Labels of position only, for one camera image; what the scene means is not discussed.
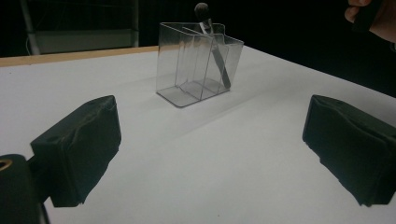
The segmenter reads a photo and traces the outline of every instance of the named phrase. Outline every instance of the finger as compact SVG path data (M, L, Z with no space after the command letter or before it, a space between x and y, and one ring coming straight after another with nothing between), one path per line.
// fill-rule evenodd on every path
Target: finger
M356 19L356 15L359 12L359 7L349 7L346 9L345 17L347 21L354 22Z
M372 0L348 0L348 3L354 7L365 7L371 2Z

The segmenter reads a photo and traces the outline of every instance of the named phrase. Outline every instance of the hand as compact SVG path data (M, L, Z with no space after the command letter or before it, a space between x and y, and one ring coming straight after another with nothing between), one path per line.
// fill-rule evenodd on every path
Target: hand
M353 23L360 8L368 6L371 2L372 0L348 0L350 7L346 9L346 19ZM383 0L370 32L396 43L396 0Z

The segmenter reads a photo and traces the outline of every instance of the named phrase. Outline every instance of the acrylic pen holder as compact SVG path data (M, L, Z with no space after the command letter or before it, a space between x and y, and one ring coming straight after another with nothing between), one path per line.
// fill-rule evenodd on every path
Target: acrylic pen holder
M204 34L199 23L160 24L156 92L184 107L229 91L244 42L213 24Z

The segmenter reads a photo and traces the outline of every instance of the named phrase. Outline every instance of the black object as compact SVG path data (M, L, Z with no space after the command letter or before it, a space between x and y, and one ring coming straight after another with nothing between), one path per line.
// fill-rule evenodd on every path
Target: black object
M388 204L396 191L396 129L352 105L311 98L303 140L360 205Z
M367 7L361 7L352 26L354 32L367 32L381 7L382 0L373 0Z
M55 207L84 203L117 154L120 140L116 100L105 96L38 136L29 161L21 155L0 157L1 222L49 223L43 206L48 197Z

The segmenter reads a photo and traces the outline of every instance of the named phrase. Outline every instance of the brush bristles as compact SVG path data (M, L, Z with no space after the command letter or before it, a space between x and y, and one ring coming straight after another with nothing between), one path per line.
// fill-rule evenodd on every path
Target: brush bristles
M206 3L198 3L195 6L195 16L197 17L198 21L207 21L210 19L209 16L209 7Z

